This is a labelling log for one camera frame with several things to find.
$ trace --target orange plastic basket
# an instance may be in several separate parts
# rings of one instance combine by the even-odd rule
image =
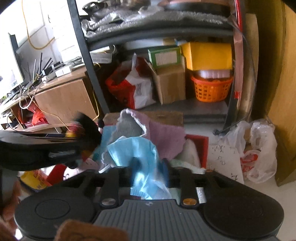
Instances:
[[[201,77],[197,79],[192,75],[191,80],[194,82],[195,95],[199,101],[217,102],[224,100],[227,97],[233,77],[230,77],[227,80],[216,79],[208,81]]]

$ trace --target red box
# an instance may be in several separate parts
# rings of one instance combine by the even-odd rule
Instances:
[[[200,159],[200,166],[207,168],[207,152],[209,149],[209,137],[186,135],[186,139],[190,139],[194,142],[198,157]]]

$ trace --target computer monitor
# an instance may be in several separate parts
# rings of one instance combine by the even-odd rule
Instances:
[[[17,61],[17,49],[18,45],[15,35],[8,33],[5,41],[6,52],[2,55],[2,58],[5,58],[6,64],[5,66],[0,65],[0,98],[11,92],[24,81],[20,61]]]

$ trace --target gray ribbed plate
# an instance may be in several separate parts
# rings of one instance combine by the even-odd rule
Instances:
[[[209,228],[197,211],[180,208],[175,200],[125,200],[118,208],[103,210],[94,225],[126,230],[130,241],[232,240]]]

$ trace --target green box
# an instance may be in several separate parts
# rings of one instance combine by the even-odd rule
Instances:
[[[154,47],[148,49],[148,54],[154,69],[181,63],[180,47]]]

